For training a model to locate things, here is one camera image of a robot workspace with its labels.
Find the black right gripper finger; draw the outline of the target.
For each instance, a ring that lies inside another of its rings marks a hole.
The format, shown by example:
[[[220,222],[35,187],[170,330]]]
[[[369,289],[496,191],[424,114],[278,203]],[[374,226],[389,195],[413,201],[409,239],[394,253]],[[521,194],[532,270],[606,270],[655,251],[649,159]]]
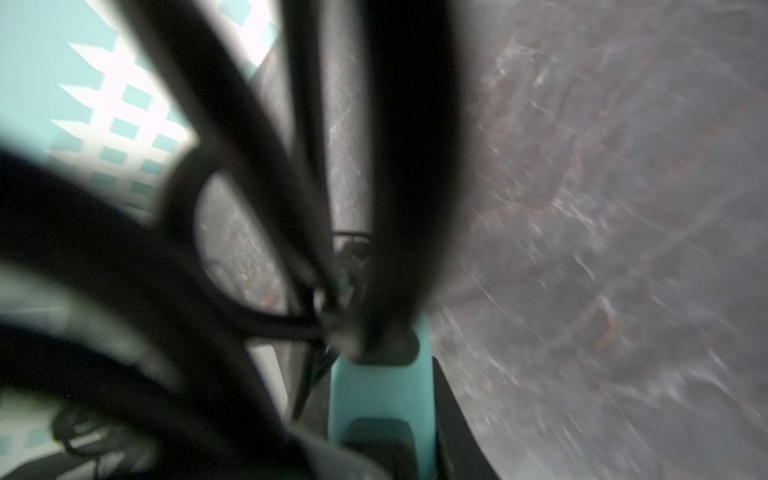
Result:
[[[499,480],[482,452],[437,358],[432,358],[438,479]]]

